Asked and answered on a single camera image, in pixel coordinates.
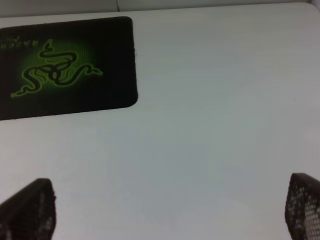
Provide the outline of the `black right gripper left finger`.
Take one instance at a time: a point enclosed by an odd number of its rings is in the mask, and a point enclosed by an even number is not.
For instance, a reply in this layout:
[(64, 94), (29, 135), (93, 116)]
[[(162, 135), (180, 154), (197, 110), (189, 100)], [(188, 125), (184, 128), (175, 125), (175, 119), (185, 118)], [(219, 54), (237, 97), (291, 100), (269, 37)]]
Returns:
[(0, 204), (2, 240), (51, 240), (56, 195), (48, 178), (38, 178)]

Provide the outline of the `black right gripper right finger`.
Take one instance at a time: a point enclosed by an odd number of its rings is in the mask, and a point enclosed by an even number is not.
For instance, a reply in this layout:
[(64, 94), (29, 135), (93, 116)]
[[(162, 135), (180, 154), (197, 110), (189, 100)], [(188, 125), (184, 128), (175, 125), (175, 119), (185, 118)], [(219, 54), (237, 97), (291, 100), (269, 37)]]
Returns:
[(320, 238), (320, 181), (306, 173), (290, 177), (285, 222), (293, 240)]

